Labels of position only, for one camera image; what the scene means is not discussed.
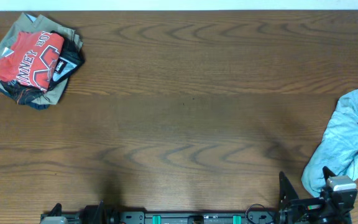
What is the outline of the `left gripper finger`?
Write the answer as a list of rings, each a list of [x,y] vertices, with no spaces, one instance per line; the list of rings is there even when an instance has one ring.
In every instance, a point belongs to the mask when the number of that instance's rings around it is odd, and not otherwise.
[[[60,217],[62,215],[62,205],[57,203],[48,213],[50,217]]]
[[[84,224],[104,224],[104,202],[84,208]]]

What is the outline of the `red t-shirt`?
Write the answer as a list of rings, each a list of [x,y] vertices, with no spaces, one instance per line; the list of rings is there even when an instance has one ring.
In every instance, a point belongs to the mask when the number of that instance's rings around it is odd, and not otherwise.
[[[46,92],[62,51],[64,38],[50,32],[19,32],[12,53],[0,59],[0,80],[16,80]]]

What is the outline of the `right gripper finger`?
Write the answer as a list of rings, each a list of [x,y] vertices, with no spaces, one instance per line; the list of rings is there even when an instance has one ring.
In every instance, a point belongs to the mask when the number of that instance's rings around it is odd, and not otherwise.
[[[295,189],[293,188],[291,182],[288,180],[284,172],[279,173],[279,184],[280,184],[280,191],[279,191],[279,209],[284,209],[289,201],[291,200],[298,200],[299,196]]]
[[[327,166],[324,166],[323,175],[324,175],[326,186],[333,189],[335,185],[336,174],[333,171],[331,171]]]

